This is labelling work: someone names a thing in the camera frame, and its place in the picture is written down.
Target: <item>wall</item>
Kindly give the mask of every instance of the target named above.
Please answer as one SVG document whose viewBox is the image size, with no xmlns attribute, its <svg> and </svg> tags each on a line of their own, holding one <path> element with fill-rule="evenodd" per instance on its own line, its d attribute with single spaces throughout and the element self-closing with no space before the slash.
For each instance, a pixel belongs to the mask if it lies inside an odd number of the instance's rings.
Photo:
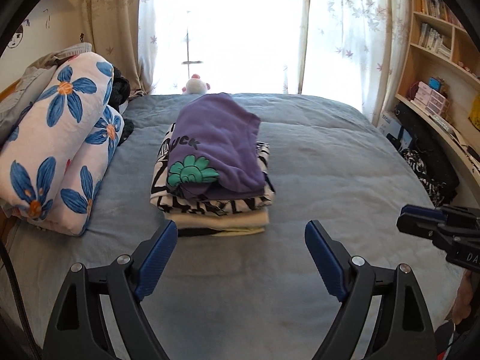
<svg viewBox="0 0 480 360">
<path fill-rule="evenodd" d="M 80 42 L 80 0 L 40 0 L 23 22 L 23 36 L 0 57 L 0 92 L 39 57 Z"/>
</svg>

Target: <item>blue gripper pad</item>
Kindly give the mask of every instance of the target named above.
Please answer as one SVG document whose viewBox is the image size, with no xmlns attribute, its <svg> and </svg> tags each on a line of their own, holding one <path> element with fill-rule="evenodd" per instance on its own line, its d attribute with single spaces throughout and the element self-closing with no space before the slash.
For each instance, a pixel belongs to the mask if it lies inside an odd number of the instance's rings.
<svg viewBox="0 0 480 360">
<path fill-rule="evenodd" d="M 435 219 L 438 221 L 445 221 L 446 219 L 445 215 L 440 210 L 414 206 L 412 204 L 407 204 L 403 206 L 400 214 L 419 215 L 419 216 L 424 216 L 430 219 Z"/>
<path fill-rule="evenodd" d="M 160 238 L 148 253 L 138 270 L 137 287 L 134 295 L 141 302 L 151 295 L 165 266 L 177 245 L 178 232 L 174 222 L 167 225 Z"/>
<path fill-rule="evenodd" d="M 344 302 L 349 295 L 345 284 L 344 269 L 323 237 L 328 237 L 330 242 L 336 241 L 332 241 L 325 230 L 323 230 L 325 234 L 322 236 L 317 228 L 318 225 L 320 225 L 318 221 L 310 221 L 307 223 L 305 227 L 305 244 L 317 266 L 328 293 L 337 297 L 339 302 Z"/>
</svg>

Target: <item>folded black and white shirt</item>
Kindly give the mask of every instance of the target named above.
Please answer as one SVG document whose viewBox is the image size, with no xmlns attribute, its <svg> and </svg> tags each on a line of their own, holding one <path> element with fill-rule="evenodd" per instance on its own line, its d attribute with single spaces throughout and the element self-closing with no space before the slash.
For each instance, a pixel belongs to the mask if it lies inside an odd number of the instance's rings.
<svg viewBox="0 0 480 360">
<path fill-rule="evenodd" d="M 247 199 L 194 202 L 169 193 L 167 186 L 167 164 L 169 160 L 170 139 L 173 135 L 174 129 L 175 123 L 172 124 L 166 132 L 160 150 L 158 151 L 157 162 L 154 166 L 154 176 L 150 195 L 150 202 L 154 206 L 171 214 L 189 212 L 191 214 L 222 216 L 238 214 L 239 212 L 250 212 L 272 205 L 275 190 L 268 178 L 270 145 L 263 142 L 257 142 L 256 145 L 258 166 L 265 176 L 265 189 L 263 195 Z"/>
</svg>

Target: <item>bookshelf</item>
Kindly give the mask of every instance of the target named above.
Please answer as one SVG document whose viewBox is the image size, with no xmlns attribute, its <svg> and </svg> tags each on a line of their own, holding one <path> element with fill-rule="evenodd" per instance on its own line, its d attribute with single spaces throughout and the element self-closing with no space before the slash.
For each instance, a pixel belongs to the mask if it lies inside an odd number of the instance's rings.
<svg viewBox="0 0 480 360">
<path fill-rule="evenodd" d="M 442 14 L 443 18 L 440 18 L 422 12 L 422 0 L 411 0 L 411 12 L 410 43 L 395 98 L 410 107 L 431 127 L 455 168 L 460 186 L 453 204 L 480 207 L 480 172 L 470 156 L 428 114 L 407 98 L 415 82 L 428 83 L 430 77 L 441 77 L 448 88 L 450 124 L 462 135 L 466 144 L 480 154 L 480 131 L 468 119 L 473 100 L 480 92 L 480 52 L 454 17 Z M 442 37 L 443 44 L 451 50 L 449 56 L 435 52 L 431 42 L 426 45 L 425 38 L 422 38 L 424 23 L 429 30 L 433 29 L 438 37 Z M 469 67 L 471 72 L 463 69 L 459 63 Z"/>
</svg>

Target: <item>orange flower center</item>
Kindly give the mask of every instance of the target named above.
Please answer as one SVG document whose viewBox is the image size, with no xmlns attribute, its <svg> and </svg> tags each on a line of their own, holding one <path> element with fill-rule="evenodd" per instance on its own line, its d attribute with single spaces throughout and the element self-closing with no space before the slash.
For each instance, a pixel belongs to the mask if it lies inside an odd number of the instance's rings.
<svg viewBox="0 0 480 360">
<path fill-rule="evenodd" d="M 74 91 L 74 86 L 69 82 L 61 82 L 57 89 L 60 95 L 70 95 Z"/>
<path fill-rule="evenodd" d="M 90 216 L 90 212 L 92 212 L 92 204 L 93 204 L 92 199 L 88 199 L 88 202 L 87 202 L 87 216 Z"/>
<path fill-rule="evenodd" d="M 108 124 L 106 126 L 106 133 L 109 135 L 111 140 L 114 140 L 117 135 L 117 132 L 115 131 L 115 127 L 111 124 Z"/>
<path fill-rule="evenodd" d="M 38 200 L 34 200 L 30 203 L 30 208 L 28 209 L 28 217 L 36 219 L 42 214 L 42 205 Z"/>
</svg>

